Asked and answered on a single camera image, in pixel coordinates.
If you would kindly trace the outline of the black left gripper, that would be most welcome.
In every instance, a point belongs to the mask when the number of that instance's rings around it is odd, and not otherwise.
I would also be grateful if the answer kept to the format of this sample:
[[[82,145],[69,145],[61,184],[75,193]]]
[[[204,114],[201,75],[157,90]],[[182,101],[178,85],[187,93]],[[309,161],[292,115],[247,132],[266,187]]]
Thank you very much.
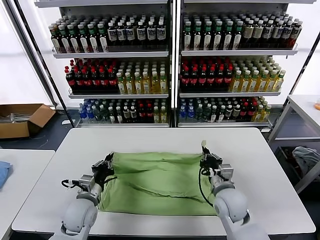
[[[109,153],[104,159],[91,166],[94,182],[101,188],[104,188],[107,177],[115,174],[113,159],[114,154]]]

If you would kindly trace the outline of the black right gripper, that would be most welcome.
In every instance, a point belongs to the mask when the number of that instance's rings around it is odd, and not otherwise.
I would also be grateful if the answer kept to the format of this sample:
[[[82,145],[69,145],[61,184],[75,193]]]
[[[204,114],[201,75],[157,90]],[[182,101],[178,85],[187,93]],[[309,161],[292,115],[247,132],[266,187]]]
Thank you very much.
[[[219,171],[219,166],[223,163],[223,159],[211,153],[206,147],[202,146],[202,159],[200,160],[200,174],[212,177]]]

